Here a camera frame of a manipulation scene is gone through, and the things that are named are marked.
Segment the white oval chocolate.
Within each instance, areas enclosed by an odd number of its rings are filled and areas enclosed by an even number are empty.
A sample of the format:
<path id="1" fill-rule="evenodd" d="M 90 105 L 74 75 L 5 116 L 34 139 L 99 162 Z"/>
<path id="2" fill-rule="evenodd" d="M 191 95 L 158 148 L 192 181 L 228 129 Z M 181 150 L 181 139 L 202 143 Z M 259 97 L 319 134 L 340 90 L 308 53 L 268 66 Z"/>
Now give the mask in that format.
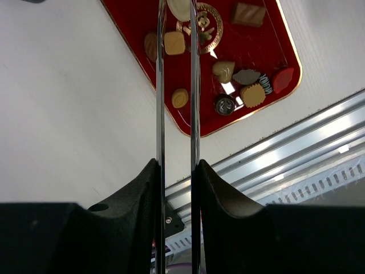
<path id="1" fill-rule="evenodd" d="M 190 21 L 190 0 L 167 0 L 167 4 L 171 13 L 178 21 Z"/>

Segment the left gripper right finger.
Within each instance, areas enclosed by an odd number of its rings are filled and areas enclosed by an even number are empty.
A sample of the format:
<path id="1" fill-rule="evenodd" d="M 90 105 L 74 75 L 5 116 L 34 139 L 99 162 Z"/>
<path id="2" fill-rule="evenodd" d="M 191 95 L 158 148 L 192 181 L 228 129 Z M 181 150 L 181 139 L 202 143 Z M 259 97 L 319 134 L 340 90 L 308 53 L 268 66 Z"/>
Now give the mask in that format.
<path id="1" fill-rule="evenodd" d="M 261 205 L 197 171 L 208 273 L 364 272 L 364 208 Z"/>

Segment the red lacquer tray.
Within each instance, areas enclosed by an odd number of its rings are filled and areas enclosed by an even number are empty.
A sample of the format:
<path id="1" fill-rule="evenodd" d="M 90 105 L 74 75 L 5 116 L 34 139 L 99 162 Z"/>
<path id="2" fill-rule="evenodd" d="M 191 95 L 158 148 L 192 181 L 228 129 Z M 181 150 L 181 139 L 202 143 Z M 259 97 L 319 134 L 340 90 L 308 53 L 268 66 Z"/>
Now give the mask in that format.
<path id="1" fill-rule="evenodd" d="M 198 1 L 197 11 L 201 34 L 201 135 L 208 136 L 249 115 L 289 96 L 302 79 L 299 60 L 289 28 L 278 1 L 253 1 L 264 6 L 266 14 L 261 27 L 234 25 L 230 22 L 237 1 Z M 158 1 L 104 1 L 103 6 L 139 63 L 151 85 L 156 84 L 156 64 L 151 62 L 144 50 L 144 38 L 149 32 L 157 32 Z M 266 74 L 270 83 L 282 69 L 292 67 L 293 78 L 288 88 L 267 94 L 263 103 L 248 108 L 240 97 L 242 85 L 229 82 L 228 94 L 233 97 L 236 108 L 231 115 L 216 112 L 214 100 L 225 92 L 212 73 L 218 61 L 235 62 L 234 72 L 252 69 Z"/>

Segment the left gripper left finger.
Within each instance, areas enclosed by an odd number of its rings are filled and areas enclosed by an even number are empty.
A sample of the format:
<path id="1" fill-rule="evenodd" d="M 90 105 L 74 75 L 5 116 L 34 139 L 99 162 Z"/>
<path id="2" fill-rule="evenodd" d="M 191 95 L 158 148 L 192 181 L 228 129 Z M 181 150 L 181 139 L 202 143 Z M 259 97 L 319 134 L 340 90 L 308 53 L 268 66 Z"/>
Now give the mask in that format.
<path id="1" fill-rule="evenodd" d="M 157 162 L 108 198 L 1 204 L 2 273 L 148 273 Z"/>

